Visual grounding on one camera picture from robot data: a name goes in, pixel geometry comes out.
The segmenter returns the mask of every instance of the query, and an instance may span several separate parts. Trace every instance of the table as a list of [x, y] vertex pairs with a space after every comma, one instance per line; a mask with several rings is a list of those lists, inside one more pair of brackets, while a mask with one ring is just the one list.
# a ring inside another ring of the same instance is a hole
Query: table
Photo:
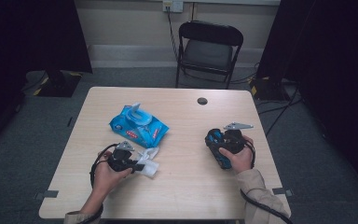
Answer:
[[[208, 104], [198, 104], [200, 97]], [[268, 189], [282, 187], [250, 92], [94, 87], [48, 188], [59, 193], [57, 198], [44, 199], [39, 211], [42, 218], [64, 218], [65, 213], [81, 208], [91, 192], [89, 171], [97, 153], [125, 140], [113, 133], [110, 120], [124, 105], [137, 102], [170, 127], [153, 159], [159, 163], [158, 172], [153, 179], [125, 178], [105, 199], [103, 218], [242, 219], [244, 201], [235, 175], [220, 169], [204, 143], [209, 130], [223, 130], [232, 121], [255, 126], [242, 130], [255, 141], [255, 168]], [[278, 197], [290, 214], [285, 195]]]

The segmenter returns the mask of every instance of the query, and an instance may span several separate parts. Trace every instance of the gray carpet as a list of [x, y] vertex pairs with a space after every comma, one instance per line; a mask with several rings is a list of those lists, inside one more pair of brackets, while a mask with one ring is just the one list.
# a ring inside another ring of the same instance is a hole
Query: gray carpet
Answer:
[[[254, 71], [238, 68], [233, 80]], [[91, 87], [173, 88], [174, 74], [173, 67], [95, 68], [94, 74], [82, 77], [72, 98], [33, 96], [37, 86], [26, 91], [21, 110], [0, 133], [0, 223], [62, 223], [41, 219], [38, 210], [42, 201], [34, 196], [48, 189]], [[29, 73], [28, 85], [42, 76], [43, 72]], [[181, 88], [224, 89], [222, 83], [193, 77], [184, 77], [181, 82]], [[230, 88], [249, 90], [246, 83], [238, 82]], [[285, 88], [292, 94], [295, 86]], [[259, 112], [284, 105], [257, 100], [255, 104]], [[280, 112], [260, 115], [266, 131]], [[294, 193], [288, 197], [294, 223], [358, 223], [358, 176], [339, 150], [324, 140], [318, 120], [303, 103], [282, 114], [268, 134], [268, 142], [283, 186]]]

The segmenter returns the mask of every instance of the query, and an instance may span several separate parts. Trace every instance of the baseboard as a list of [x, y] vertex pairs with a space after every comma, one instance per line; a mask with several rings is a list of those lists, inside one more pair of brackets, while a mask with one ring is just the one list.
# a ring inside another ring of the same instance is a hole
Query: baseboard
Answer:
[[[175, 67], [172, 47], [90, 45], [92, 67]], [[254, 67], [263, 49], [241, 49], [237, 67]]]

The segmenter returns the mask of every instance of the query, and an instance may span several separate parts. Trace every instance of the sleeve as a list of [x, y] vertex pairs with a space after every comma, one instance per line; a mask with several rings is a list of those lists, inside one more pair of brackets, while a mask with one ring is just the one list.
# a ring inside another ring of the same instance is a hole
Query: sleeve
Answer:
[[[289, 217], [283, 208], [281, 200], [275, 195], [272, 195], [271, 192], [266, 189], [263, 176], [258, 170], [253, 169], [243, 171], [237, 174], [237, 180], [246, 196], [258, 203], [262, 203], [276, 210], [277, 212], [282, 213], [286, 217]], [[279, 217], [276, 217], [269, 212], [262, 210], [261, 208], [245, 202], [245, 223], [281, 224], [285, 222]]]
[[[81, 221], [86, 220], [89, 217], [92, 217], [93, 214], [81, 214], [79, 211], [70, 212], [65, 215], [65, 220], [63, 224], [75, 224]], [[100, 222], [100, 217], [95, 219], [94, 221], [90, 222], [89, 224], [97, 224]]]

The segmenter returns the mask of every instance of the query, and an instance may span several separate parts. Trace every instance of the person's right hand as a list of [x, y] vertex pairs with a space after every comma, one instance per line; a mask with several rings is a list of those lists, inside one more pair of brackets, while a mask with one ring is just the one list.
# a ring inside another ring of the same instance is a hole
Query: person's right hand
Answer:
[[[246, 135], [243, 135], [243, 138], [253, 144], [252, 138]], [[230, 160], [232, 169], [237, 174], [242, 171], [252, 169], [252, 150], [247, 146], [245, 146], [243, 150], [241, 150], [237, 154], [232, 154], [230, 151], [222, 147], [219, 148], [219, 151], [220, 153], [222, 153], [223, 156], [227, 157]]]

